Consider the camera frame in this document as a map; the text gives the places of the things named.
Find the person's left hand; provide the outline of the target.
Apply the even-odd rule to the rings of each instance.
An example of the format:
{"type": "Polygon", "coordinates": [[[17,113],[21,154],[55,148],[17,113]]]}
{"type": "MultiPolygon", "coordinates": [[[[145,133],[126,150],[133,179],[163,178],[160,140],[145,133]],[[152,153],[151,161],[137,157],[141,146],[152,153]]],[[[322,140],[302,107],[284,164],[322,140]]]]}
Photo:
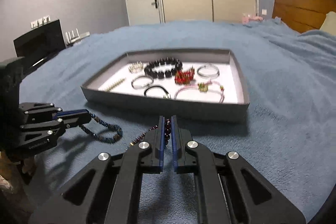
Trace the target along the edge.
{"type": "Polygon", "coordinates": [[[21,181],[28,185],[36,171],[35,157],[28,157],[24,160],[13,162],[5,151],[1,151],[1,182],[13,184],[15,180],[21,181]]]}

